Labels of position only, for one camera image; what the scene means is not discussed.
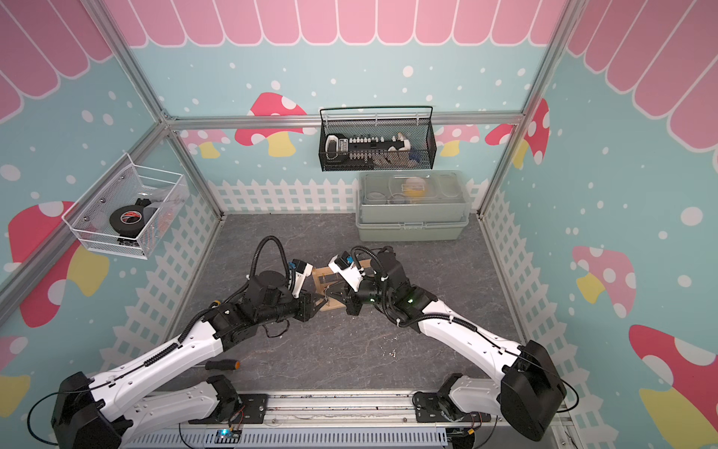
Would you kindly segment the wooden jewelry display stand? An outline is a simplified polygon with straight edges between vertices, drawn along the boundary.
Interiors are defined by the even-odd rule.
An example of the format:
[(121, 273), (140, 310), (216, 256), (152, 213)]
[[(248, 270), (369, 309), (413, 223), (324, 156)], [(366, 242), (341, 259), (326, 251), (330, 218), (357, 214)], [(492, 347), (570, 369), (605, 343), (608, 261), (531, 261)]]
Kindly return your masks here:
[[(364, 275), (364, 270), (369, 267), (369, 262), (356, 259), (355, 261), (363, 268)], [(365, 276), (357, 292), (353, 291), (340, 275), (333, 273), (328, 264), (324, 268), (314, 269), (312, 279), (317, 293), (327, 299), (327, 303), (321, 308), (322, 312), (344, 308), (347, 314), (357, 316), (364, 305), (373, 301)]]

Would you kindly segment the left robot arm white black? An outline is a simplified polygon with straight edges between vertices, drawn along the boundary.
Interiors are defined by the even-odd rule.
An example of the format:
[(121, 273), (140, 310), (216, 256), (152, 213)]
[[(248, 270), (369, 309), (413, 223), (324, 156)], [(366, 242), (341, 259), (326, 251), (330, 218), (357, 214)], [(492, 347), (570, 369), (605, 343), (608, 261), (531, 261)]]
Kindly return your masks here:
[(120, 448), (134, 439), (184, 422), (231, 426), (246, 415), (237, 389), (222, 374), (183, 390), (157, 394), (158, 387), (183, 372), (209, 364), (261, 327), (294, 319), (307, 322), (326, 300), (303, 284), (312, 275), (310, 263), (289, 261), (283, 270), (257, 270), (259, 258), (275, 236), (263, 238), (252, 257), (248, 280), (224, 301), (198, 312), (168, 342), (107, 372), (77, 372), (52, 393), (50, 426), (58, 448)]

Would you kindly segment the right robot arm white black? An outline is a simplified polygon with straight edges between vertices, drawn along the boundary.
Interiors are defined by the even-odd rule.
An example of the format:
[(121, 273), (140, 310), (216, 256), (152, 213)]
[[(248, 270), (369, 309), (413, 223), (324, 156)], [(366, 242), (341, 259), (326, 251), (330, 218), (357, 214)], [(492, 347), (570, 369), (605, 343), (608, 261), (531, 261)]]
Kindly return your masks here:
[(412, 329), (463, 355), (494, 382), (451, 375), (437, 392), (441, 413), (458, 420), (469, 413), (504, 419), (527, 439), (540, 441), (574, 388), (559, 375), (538, 342), (515, 342), (469, 321), (430, 291), (413, 284), (390, 247), (379, 252), (355, 246), (334, 256), (329, 269), (340, 277), (325, 293), (349, 315), (373, 305), (395, 327)]

